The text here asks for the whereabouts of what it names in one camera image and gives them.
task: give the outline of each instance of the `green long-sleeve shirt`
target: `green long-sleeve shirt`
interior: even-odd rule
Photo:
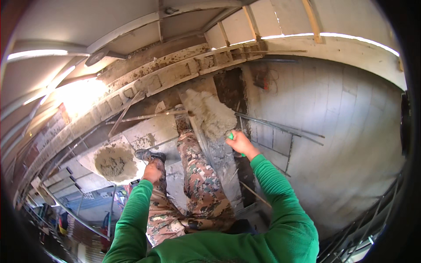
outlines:
[[[152,184],[141,180],[117,222],[114,241],[103,263],[316,262],[317,230],[289,182],[261,154],[250,165],[272,205],[269,231],[257,235],[199,231],[167,239],[146,253]]]

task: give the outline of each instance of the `work boot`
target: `work boot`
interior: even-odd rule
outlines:
[[[178,104],[174,107],[174,110],[182,111],[182,110],[185,110],[185,107],[183,104]],[[174,115],[174,117],[176,119],[177,132],[179,133],[179,135],[181,135],[181,133],[184,130],[192,128],[190,124],[189,116],[187,114],[176,114]]]
[[[162,152],[151,152],[150,150],[139,149],[134,152],[134,156],[139,160],[150,162],[155,158],[160,159],[163,163],[167,160],[167,156]]]

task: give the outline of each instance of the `camouflage pants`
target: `camouflage pants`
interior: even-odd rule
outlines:
[[[164,165],[159,165],[164,176],[152,190],[147,225],[147,237],[153,247],[167,238],[198,230],[225,231],[235,221],[234,211],[224,194],[221,181],[208,164],[193,130],[182,132],[177,149],[185,171],[187,215],[183,215],[167,199],[166,173]]]

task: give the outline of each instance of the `green handle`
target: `green handle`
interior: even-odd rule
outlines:
[[[230,138],[231,140],[234,139],[234,134],[230,133],[228,138]]]

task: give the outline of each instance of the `hand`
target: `hand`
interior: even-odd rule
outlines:
[[[231,132],[234,136],[233,139],[227,138],[225,142],[235,151],[245,154],[250,162],[256,155],[260,154],[259,150],[251,144],[244,133],[236,130],[231,130]]]
[[[152,184],[158,181],[162,176],[162,171],[158,169],[161,162],[159,159],[153,159],[148,163],[143,174],[143,179],[148,180]]]

